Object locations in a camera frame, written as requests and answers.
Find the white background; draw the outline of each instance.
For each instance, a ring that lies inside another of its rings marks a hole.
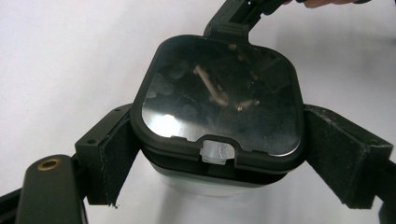
[[[201,35],[221,0],[0,1],[0,195],[25,169],[75,142],[111,109],[129,104],[156,48]],[[307,9],[263,17],[250,42],[294,64],[304,102],[330,108],[396,144],[396,7]],[[175,190],[139,154],[119,209],[87,206],[91,223],[378,223],[341,205],[304,163],[274,185],[230,197]]]

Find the finger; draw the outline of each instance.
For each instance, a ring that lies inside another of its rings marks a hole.
[[[304,5],[309,8],[322,7],[330,4],[332,0],[306,0]]]
[[[335,1],[332,1],[333,4],[337,4],[337,5],[343,5],[343,4],[353,3],[353,2],[356,2],[356,0],[335,0]]]
[[[315,8],[315,7],[322,7],[330,3],[343,5],[343,4],[353,3],[356,1],[357,0],[306,0],[304,4],[306,7]]]

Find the clear plastic lid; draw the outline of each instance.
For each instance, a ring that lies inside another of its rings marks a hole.
[[[245,151],[290,154],[300,144],[295,72],[269,49],[175,39],[151,66],[142,106],[148,128],[196,142],[206,135],[236,141]]]

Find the screw hole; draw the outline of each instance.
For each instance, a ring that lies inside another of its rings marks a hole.
[[[88,140],[88,144],[95,144],[96,143],[96,140],[95,139],[90,139],[90,140]]]
[[[37,169],[39,171],[52,170],[53,168],[59,166],[60,163],[61,163],[61,161],[58,159],[51,159],[51,160],[43,161],[37,166]]]

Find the black plastic bracket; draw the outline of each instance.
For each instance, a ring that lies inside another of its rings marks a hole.
[[[77,159],[91,178],[90,204],[116,205],[140,146],[129,122],[132,104],[111,110],[76,142]]]
[[[396,202],[392,144],[318,106],[305,106],[305,122],[307,161],[342,203],[371,208],[375,195],[384,203]]]
[[[0,197],[0,223],[15,223],[20,197],[21,189]]]
[[[204,36],[248,43],[248,32],[264,15],[288,0],[227,0],[206,26]]]
[[[17,224],[87,223],[70,157],[54,155],[33,163],[21,190]]]

